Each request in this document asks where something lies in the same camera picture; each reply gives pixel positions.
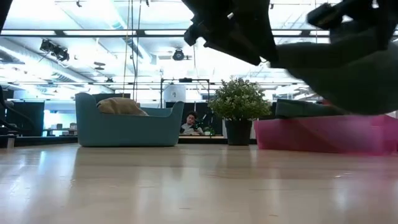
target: cushion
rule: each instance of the cushion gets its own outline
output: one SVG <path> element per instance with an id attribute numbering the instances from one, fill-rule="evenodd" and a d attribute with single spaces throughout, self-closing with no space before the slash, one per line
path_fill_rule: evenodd
<path id="1" fill-rule="evenodd" d="M 140 104 L 129 98 L 113 97 L 101 100 L 97 104 L 97 108 L 102 113 L 107 114 L 128 114 L 138 116 L 148 116 L 148 114 L 140 109 Z"/>

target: chair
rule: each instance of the chair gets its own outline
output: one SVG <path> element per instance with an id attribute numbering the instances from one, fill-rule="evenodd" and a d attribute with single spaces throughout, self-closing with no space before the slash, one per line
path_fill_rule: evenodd
<path id="1" fill-rule="evenodd" d="M 174 146 L 183 102 L 173 108 L 141 108 L 149 116 L 104 114 L 87 93 L 76 94 L 78 140 L 83 147 Z"/>

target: pink storage bin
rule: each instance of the pink storage bin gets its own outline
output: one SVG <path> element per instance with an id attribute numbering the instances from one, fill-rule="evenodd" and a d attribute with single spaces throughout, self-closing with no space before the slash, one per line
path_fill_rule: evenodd
<path id="1" fill-rule="evenodd" d="M 385 155 L 398 150 L 398 119 L 322 116 L 254 122 L 259 149 Z"/>

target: person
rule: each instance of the person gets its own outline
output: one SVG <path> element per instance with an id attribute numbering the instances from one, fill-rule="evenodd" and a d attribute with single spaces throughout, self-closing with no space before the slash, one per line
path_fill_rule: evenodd
<path id="1" fill-rule="evenodd" d="M 191 111 L 188 113 L 186 123 L 181 125 L 181 135 L 203 135 L 202 128 L 195 126 L 195 121 L 197 118 L 198 115 L 196 112 Z"/>

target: light wood floor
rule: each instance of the light wood floor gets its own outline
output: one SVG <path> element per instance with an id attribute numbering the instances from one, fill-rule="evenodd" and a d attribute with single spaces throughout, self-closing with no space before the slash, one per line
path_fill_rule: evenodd
<path id="1" fill-rule="evenodd" d="M 398 157 L 253 147 L 0 154 L 1 224 L 396 224 Z"/>

